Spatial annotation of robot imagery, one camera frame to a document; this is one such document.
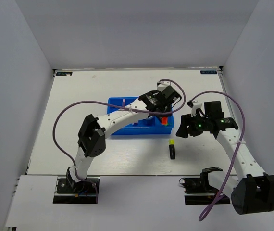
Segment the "orange capped black highlighter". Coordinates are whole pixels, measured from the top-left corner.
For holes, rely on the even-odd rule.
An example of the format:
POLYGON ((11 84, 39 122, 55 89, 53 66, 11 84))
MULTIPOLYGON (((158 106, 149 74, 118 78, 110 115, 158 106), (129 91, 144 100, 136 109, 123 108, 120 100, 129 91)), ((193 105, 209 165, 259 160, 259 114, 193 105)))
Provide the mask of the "orange capped black highlighter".
POLYGON ((167 126, 168 125, 168 117, 162 117, 161 119, 161 124, 163 126, 167 126))

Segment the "yellow capped black highlighter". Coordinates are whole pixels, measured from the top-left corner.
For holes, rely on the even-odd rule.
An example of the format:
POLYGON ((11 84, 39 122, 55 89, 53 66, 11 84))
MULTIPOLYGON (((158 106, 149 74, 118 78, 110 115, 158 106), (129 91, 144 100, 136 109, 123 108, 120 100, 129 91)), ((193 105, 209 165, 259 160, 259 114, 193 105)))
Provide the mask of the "yellow capped black highlighter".
POLYGON ((170 154, 170 159, 174 160, 175 159, 175 143, 174 139, 169 140, 169 154, 170 154))

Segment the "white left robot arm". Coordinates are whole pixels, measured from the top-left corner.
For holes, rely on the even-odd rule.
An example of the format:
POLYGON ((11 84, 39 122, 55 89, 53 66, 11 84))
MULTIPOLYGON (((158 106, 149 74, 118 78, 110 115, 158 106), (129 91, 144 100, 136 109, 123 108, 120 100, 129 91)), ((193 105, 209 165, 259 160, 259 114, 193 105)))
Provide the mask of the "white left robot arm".
POLYGON ((151 112, 166 113, 171 105, 182 97, 172 87, 166 86, 163 91, 147 92, 132 101, 125 109, 94 117, 87 115, 78 132, 78 151, 75 165, 67 170, 68 186, 76 193, 83 190, 88 169, 94 157, 106 149, 106 139, 116 131, 129 124, 151 116, 151 112))

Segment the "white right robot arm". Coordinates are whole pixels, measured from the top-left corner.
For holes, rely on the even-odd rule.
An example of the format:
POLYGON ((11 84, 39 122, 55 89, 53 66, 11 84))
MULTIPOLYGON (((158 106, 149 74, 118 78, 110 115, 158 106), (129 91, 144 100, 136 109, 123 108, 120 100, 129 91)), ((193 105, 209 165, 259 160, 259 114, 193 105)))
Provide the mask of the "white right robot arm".
POLYGON ((227 176, 219 167, 202 170, 199 182, 190 185, 191 192, 220 190, 230 199, 240 214, 271 212, 274 210, 274 175, 269 175, 256 162, 244 141, 235 120, 225 117, 220 101, 199 103, 189 101, 190 114, 181 116, 176 136, 188 138, 209 132, 223 147, 233 164, 237 179, 227 176))

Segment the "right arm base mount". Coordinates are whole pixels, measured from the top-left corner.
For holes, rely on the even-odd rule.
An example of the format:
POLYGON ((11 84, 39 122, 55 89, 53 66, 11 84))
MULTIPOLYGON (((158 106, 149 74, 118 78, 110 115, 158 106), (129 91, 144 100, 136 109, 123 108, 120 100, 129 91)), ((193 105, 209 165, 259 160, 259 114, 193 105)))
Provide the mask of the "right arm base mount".
POLYGON ((200 178, 183 177, 179 184, 184 188, 185 205, 209 205, 218 193, 212 186, 202 186, 200 178))

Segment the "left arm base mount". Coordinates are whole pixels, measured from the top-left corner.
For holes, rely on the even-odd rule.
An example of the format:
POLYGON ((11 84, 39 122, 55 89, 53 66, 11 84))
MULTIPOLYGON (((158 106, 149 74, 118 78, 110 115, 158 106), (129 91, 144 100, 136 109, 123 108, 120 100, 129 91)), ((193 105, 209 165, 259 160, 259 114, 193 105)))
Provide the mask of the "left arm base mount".
POLYGON ((66 178, 58 178, 53 196, 54 204, 89 204, 95 205, 99 198, 99 178, 91 178, 96 185, 90 182, 79 182, 73 189, 66 178))

